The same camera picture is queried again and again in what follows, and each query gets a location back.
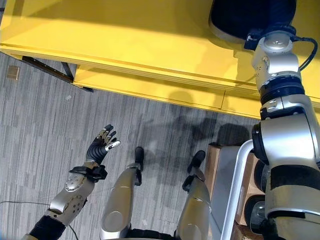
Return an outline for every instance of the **black cable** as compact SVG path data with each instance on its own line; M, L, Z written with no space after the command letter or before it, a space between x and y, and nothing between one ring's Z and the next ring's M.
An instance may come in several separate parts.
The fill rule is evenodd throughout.
M299 37L299 36L294 36L294 41L301 41L301 42L310 42L313 43L313 50L310 54L310 56L301 64L301 66L299 67L300 71L302 71L303 69L305 69L309 63L312 61L312 59L314 59L317 50L318 50L318 43L316 40L314 40L311 37Z
M50 204L42 203L42 202L34 202L34 201L0 201L0 205L4 203L10 203L10 204L38 204L38 205L44 205L44 206L50 206ZM76 231L72 228L71 225L69 225L71 231L74 234L74 237L76 240L79 240Z

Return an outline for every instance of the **yellow table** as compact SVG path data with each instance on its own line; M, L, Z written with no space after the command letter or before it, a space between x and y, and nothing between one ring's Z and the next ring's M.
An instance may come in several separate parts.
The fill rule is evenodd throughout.
M192 108L260 118L260 98L210 87L182 84L129 73L79 65L74 84ZM318 108L316 115L320 121Z
M297 3L292 23L297 35L320 43L318 0ZM232 93L227 99L235 113L242 107L237 100L241 98L258 106L253 112L241 114L258 117L252 52L213 36L208 27L211 5L212 0L7 0L0 26L0 50L16 58L30 56L129 74L132 89L126 91L135 96L162 98L161 94L148 96L136 89L137 76L146 77L144 82L150 78L161 82L157 88L163 93L170 86L181 92L197 91L196 87L217 92L211 100L220 95L225 99ZM295 45L300 62L311 50L309 43ZM320 108L320 52L302 71L302 77L306 94L313 106ZM77 79L76 85L109 88L98 75L88 78L89 82L81 79L79 83ZM123 91L121 86L113 89ZM178 100L166 97L166 101ZM232 112L208 101L193 104Z

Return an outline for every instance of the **robot leg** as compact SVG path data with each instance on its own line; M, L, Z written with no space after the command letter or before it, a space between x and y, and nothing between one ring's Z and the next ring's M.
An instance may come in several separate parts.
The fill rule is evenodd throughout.
M101 240L125 238L130 229L134 187L142 183L143 164L137 162L137 149L136 162L126 167L111 190L102 215Z
M199 169L205 159L205 152L198 151L188 167L190 175L182 188L188 197L175 231L177 240L207 240L209 232L210 196L205 184L205 176Z

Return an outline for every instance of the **robotic hand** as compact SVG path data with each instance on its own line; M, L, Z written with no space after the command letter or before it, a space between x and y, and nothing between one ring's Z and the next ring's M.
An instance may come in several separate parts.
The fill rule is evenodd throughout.
M57 240L80 213L95 183L107 176L102 161L111 149L121 143L113 138L116 134L113 128L109 124L100 131L87 150L84 164L69 171L63 190L55 196L43 217L23 240Z

